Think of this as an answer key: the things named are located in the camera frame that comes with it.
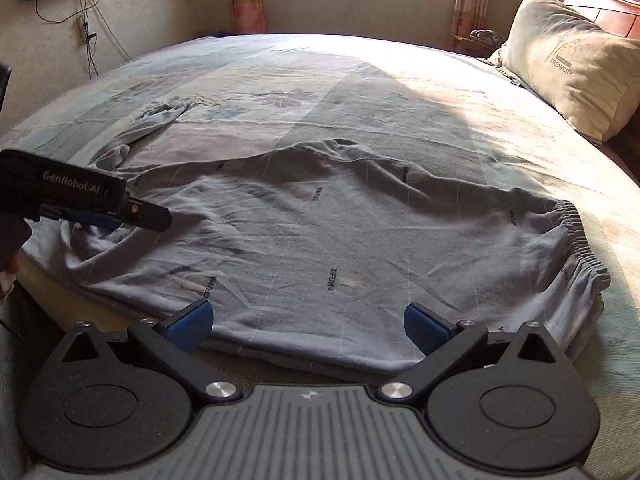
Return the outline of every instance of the beige pillow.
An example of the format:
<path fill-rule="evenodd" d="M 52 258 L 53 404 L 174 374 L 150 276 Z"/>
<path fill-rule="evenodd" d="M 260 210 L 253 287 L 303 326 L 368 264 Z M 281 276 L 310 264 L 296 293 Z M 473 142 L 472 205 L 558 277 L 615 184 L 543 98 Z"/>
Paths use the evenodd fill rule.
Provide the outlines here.
<path fill-rule="evenodd" d="M 597 144 L 640 104 L 640 41 L 609 34 L 558 0 L 523 0 L 493 58 Z"/>

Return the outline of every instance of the hand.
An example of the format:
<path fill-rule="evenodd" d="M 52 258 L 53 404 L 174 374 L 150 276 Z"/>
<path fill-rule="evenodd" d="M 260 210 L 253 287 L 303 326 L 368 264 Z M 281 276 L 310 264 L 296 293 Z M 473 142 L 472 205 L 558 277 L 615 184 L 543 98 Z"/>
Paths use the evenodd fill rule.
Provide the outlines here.
<path fill-rule="evenodd" d="M 14 254 L 6 264 L 6 267 L 0 270 L 0 300 L 13 290 L 15 277 L 20 272 L 21 266 L 20 256 Z"/>

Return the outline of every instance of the blue gripper pad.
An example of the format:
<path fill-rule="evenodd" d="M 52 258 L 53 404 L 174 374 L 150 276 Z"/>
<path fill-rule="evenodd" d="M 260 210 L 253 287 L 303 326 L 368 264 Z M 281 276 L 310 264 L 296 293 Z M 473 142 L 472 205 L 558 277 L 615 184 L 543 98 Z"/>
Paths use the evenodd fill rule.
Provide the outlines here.
<path fill-rule="evenodd" d="M 198 300 L 156 325 L 156 332 L 178 348 L 193 353 L 211 333 L 213 307 L 207 300 Z"/>
<path fill-rule="evenodd" d="M 450 341 L 458 329 L 421 304 L 412 303 L 404 310 L 404 333 L 423 354 L 429 355 Z"/>
<path fill-rule="evenodd" d="M 70 222 L 78 222 L 79 224 L 95 225 L 98 227 L 104 227 L 105 229 L 111 229 L 115 231 L 122 225 L 122 221 L 117 218 L 112 218 L 108 215 L 100 213 L 89 213 L 87 211 L 78 211 L 75 209 L 66 209 L 62 218 Z"/>

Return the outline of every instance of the wooden headboard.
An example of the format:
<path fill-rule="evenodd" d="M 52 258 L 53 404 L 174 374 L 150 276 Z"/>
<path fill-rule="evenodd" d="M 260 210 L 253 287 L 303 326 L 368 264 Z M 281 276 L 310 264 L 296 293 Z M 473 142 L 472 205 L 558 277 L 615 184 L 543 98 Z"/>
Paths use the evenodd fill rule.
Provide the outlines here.
<path fill-rule="evenodd" d="M 611 34 L 640 40 L 640 0 L 560 1 Z"/>

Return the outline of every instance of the nightstand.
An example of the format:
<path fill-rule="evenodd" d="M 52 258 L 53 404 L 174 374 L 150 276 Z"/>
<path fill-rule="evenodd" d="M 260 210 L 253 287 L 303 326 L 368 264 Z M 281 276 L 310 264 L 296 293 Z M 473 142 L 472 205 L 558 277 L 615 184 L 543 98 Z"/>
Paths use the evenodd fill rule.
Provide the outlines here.
<path fill-rule="evenodd" d="M 494 53 L 494 49 L 486 46 L 484 43 L 474 40 L 473 38 L 464 38 L 463 36 L 454 36 L 453 51 L 457 54 L 471 57 L 489 57 Z"/>

